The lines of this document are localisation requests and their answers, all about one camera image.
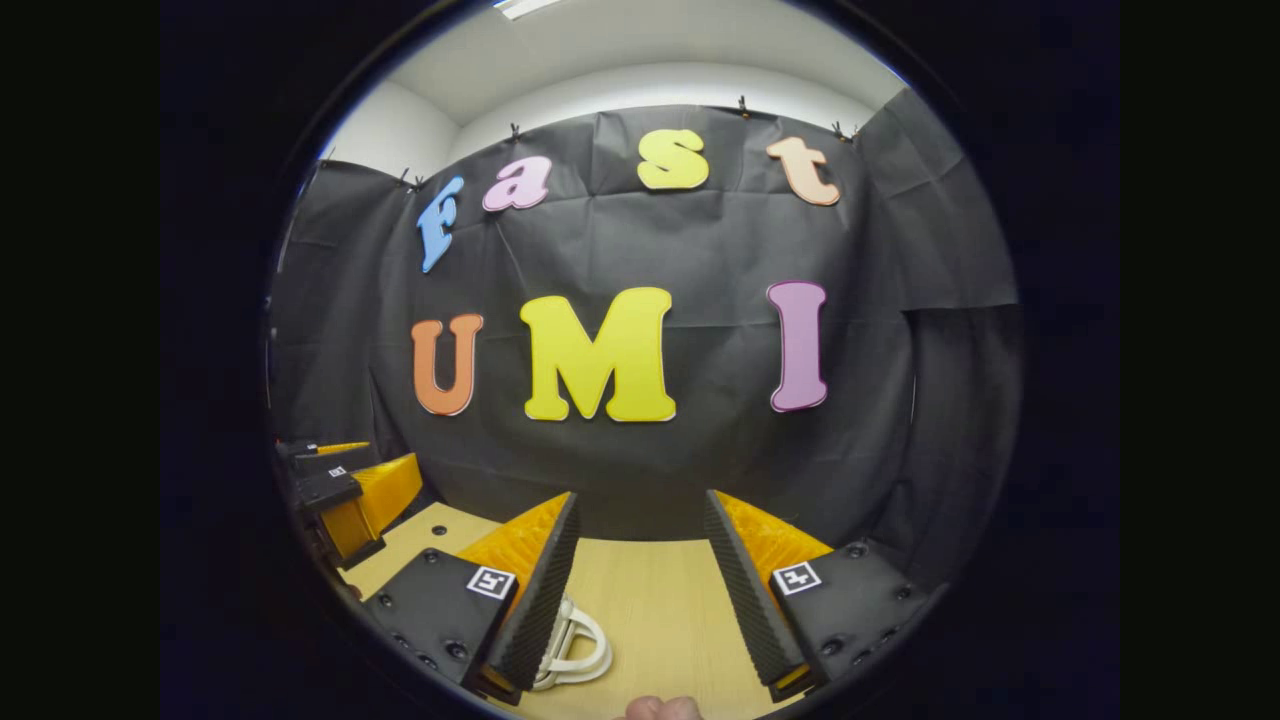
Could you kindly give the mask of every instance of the black fabric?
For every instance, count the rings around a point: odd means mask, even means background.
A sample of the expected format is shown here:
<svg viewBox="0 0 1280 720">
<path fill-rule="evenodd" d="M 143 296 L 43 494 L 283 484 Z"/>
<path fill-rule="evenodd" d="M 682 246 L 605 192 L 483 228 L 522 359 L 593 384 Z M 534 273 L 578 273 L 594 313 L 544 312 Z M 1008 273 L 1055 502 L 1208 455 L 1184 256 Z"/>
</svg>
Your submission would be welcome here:
<svg viewBox="0 0 1280 720">
<path fill-rule="evenodd" d="M 710 164 L 703 187 L 640 183 L 636 146 L 659 128 L 703 137 Z M 765 155 L 792 135 L 826 154 L 820 173 L 841 191 L 835 206 L 803 201 Z M 530 155 L 554 163 L 549 196 L 526 210 L 486 213 L 480 200 L 497 172 Z M 415 224 L 457 174 L 466 186 L 453 243 L 424 275 Z M 765 290 L 783 281 L 827 291 L 828 397 L 778 414 L 769 397 L 780 379 L 780 324 Z M 591 420 L 576 407 L 563 423 L 526 418 L 524 302 L 562 295 L 594 337 L 613 297 L 640 286 L 672 295 L 663 364 L 676 418 L 611 420 L 603 402 L 612 383 Z M 366 168 L 325 164 L 301 201 L 273 290 L 273 409 L 285 438 L 374 438 L 383 456 L 413 451 L 429 497 L 499 521 L 571 489 L 585 537 L 694 538 L 703 492 L 717 488 L 838 543 L 882 515 L 901 515 L 887 498 L 902 487 L 904 452 L 928 454 L 922 443 L 934 442 L 915 439 L 911 421 L 914 354 L 934 338 L 913 337 L 904 313 L 1015 302 L 983 190 L 910 91 L 852 142 L 788 118 L 709 108 L 598 113 L 493 145 L 419 192 Z M 410 328 L 463 313 L 485 322 L 475 395 L 457 416 L 430 415 L 413 393 Z M 972 329 L 977 345 L 1004 338 L 987 323 Z M 438 382 L 449 387 L 452 334 L 439 345 Z M 1001 392 L 1016 397 L 1016 378 Z M 983 447 L 1007 448 L 1012 430 L 1007 415 L 983 424 L 992 434 Z M 979 495 L 998 491 L 1001 473 L 974 478 L 986 483 Z M 938 483 L 931 487 L 946 487 Z"/>
</svg>

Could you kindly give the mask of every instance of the human hand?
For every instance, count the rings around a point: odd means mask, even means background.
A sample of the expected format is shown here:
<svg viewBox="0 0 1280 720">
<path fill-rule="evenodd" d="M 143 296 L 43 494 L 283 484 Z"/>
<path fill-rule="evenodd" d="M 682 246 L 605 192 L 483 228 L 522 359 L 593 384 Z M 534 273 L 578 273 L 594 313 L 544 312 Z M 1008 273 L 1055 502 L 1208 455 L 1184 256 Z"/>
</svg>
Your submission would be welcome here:
<svg viewBox="0 0 1280 720">
<path fill-rule="evenodd" d="M 627 716 L 616 720 L 703 720 L 698 703 L 691 697 L 676 697 L 662 702 L 652 694 L 627 703 Z"/>
</svg>

